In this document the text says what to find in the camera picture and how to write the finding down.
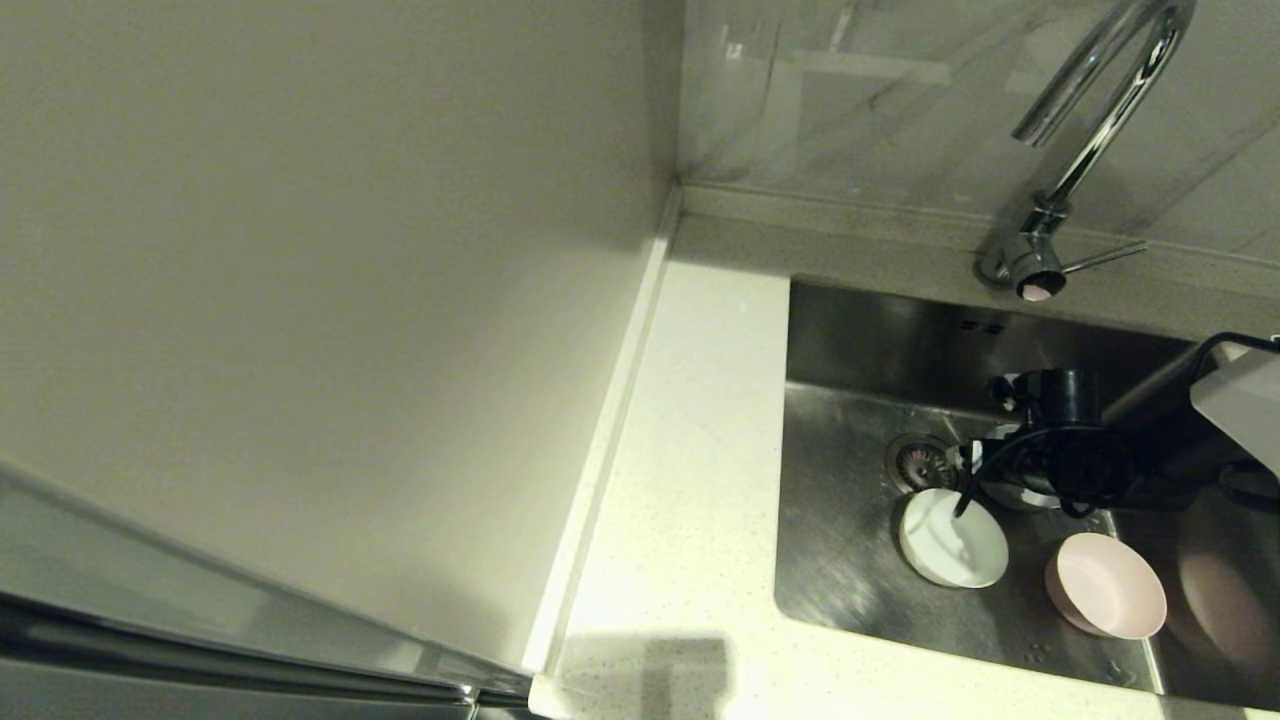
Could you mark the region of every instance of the sink drain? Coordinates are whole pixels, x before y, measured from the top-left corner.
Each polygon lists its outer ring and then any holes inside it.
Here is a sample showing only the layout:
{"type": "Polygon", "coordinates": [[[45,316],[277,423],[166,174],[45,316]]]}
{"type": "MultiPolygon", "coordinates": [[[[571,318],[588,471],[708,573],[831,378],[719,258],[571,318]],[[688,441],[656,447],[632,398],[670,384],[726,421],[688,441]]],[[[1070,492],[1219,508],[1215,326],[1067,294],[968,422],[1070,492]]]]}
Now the sink drain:
{"type": "Polygon", "coordinates": [[[884,470],[902,492],[929,488],[956,489],[955,468],[947,446],[933,436],[899,436],[884,450],[884,470]]]}

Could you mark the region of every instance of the bowl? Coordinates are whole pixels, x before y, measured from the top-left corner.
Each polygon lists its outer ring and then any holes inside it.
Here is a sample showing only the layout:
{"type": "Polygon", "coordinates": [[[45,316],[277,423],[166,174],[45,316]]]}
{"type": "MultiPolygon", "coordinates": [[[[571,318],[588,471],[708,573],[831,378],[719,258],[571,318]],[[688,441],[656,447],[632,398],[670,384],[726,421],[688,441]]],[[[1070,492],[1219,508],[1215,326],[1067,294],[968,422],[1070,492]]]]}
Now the bowl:
{"type": "Polygon", "coordinates": [[[1105,638],[1149,638],[1165,625],[1165,585],[1132,547],[1098,533],[1062,541],[1044,569],[1059,612],[1105,638]]]}
{"type": "Polygon", "coordinates": [[[911,496],[899,525],[902,555],[925,579],[948,588],[984,588],[1009,568],[1009,542],[991,512],[969,503],[954,515],[960,493],[927,489],[911,496]]]}

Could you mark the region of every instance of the faucet spout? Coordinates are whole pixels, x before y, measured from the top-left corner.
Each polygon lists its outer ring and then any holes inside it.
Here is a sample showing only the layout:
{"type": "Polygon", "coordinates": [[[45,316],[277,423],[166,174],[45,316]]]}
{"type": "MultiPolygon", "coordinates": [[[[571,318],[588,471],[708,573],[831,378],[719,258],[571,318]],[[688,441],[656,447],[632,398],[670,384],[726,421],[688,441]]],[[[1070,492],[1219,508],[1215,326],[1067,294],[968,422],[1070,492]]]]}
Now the faucet spout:
{"type": "Polygon", "coordinates": [[[996,287],[1011,287],[1025,300],[1044,300],[1062,290],[1066,277],[1052,252],[1051,241],[1071,213],[1071,195],[1155,86],[1190,26],[1194,12],[1196,0],[1121,0],[1071,53],[1014,129],[1015,138],[1034,147],[1048,142],[1111,60],[1143,28],[1151,28],[1142,53],[1126,76],[1128,81],[1116,88],[1107,111],[1075,159],[1052,188],[1033,195],[1034,209],[1019,236],[996,243],[978,263],[978,274],[983,281],[996,287]],[[1051,261],[1039,264],[1029,260],[1028,247],[1038,249],[1036,259],[1051,261]]]}

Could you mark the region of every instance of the marble backsplash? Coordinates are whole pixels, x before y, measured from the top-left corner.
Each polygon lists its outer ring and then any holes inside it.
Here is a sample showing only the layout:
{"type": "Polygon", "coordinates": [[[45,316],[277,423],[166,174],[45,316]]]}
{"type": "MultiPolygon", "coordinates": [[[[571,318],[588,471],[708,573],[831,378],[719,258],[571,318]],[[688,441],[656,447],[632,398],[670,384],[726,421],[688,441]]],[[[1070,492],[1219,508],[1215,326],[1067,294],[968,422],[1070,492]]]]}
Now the marble backsplash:
{"type": "MultiPolygon", "coordinates": [[[[1020,223],[1129,67],[1010,137],[1114,0],[689,0],[681,174],[1020,223]]],[[[1280,3],[1202,0],[1070,225],[1280,263],[1280,3]]]]}

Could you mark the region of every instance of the kitchen sink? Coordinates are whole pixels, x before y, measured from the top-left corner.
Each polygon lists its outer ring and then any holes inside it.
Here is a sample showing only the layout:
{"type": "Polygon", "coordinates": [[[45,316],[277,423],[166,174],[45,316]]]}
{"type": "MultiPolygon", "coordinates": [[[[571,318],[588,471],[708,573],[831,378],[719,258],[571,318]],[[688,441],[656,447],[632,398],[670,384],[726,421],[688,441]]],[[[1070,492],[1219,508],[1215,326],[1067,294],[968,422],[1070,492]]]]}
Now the kitchen sink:
{"type": "Polygon", "coordinates": [[[1103,407],[1190,343],[989,309],[791,286],[774,596],[788,616],[952,655],[1164,694],[1280,710],[1280,524],[1213,489],[1185,512],[1050,510],[977,501],[1009,538],[1005,577],[951,589],[896,544],[909,498],[893,454],[1016,421],[988,378],[1041,368],[1100,374],[1103,407]],[[1050,602],[1044,566],[1074,533],[1129,543],[1169,596],[1149,641],[1105,639],[1050,602]]]}

